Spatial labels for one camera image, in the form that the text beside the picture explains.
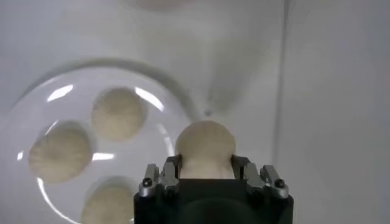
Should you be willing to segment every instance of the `dough ball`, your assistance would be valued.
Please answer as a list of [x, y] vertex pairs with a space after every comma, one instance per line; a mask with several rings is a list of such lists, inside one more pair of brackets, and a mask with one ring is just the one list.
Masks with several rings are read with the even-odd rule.
[[199, 121], [188, 126], [176, 141], [176, 151], [184, 160], [230, 160], [236, 150], [234, 136], [221, 124]]
[[128, 89], [113, 89], [97, 98], [91, 123], [105, 139], [123, 141], [142, 127], [145, 114], [140, 98]]
[[181, 178], [234, 178], [230, 158], [235, 153], [235, 140], [219, 123], [191, 124], [178, 137], [176, 151], [183, 159]]
[[133, 197], [124, 187], [98, 189], [87, 201], [81, 215], [83, 224], [129, 224], [133, 218]]
[[31, 171], [43, 181], [60, 183], [80, 174], [91, 160], [88, 139], [77, 128], [56, 128], [30, 150]]

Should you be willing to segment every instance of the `metal bracket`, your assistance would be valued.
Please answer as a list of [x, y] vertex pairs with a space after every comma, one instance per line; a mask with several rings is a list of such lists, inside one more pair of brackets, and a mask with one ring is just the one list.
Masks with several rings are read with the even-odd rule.
[[176, 193], [178, 190], [179, 180], [175, 176], [176, 168], [174, 163], [165, 162], [164, 168], [160, 174], [160, 184], [163, 186], [163, 189], [166, 193], [172, 194]]
[[148, 164], [142, 183], [138, 186], [140, 197], [152, 197], [155, 195], [158, 181], [158, 167], [156, 164]]
[[288, 186], [283, 179], [281, 179], [275, 168], [270, 165], [265, 165], [260, 169], [261, 179], [271, 188], [271, 194], [276, 198], [288, 197]]

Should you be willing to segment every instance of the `plate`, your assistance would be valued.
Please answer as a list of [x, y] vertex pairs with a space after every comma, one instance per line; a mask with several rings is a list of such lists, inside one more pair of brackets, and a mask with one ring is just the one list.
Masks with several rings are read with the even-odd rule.
[[[143, 99], [146, 121], [128, 141], [106, 141], [90, 124], [92, 106], [104, 90], [123, 87]], [[65, 121], [86, 130], [93, 158], [72, 180], [45, 184], [29, 169], [29, 150], [44, 131]], [[190, 122], [168, 89], [136, 72], [83, 68], [45, 81], [17, 102], [1, 128], [0, 223], [80, 223], [91, 187], [114, 178], [136, 193], [147, 164], [162, 167], [166, 157], [175, 154], [176, 138]]]

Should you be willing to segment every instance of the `screw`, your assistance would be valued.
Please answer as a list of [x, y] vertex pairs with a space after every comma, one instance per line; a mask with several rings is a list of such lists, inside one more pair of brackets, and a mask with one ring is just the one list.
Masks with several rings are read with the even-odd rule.
[[147, 177], [147, 178], [144, 178], [144, 180], [142, 181], [142, 185], [144, 187], [150, 187], [152, 185], [153, 181], [150, 177]]
[[284, 188], [285, 187], [285, 181], [282, 179], [276, 179], [275, 180], [275, 187], [277, 188]]
[[168, 187], [166, 190], [165, 190], [165, 197], [167, 199], [172, 199], [175, 197], [175, 194], [176, 194], [176, 191], [173, 187]]

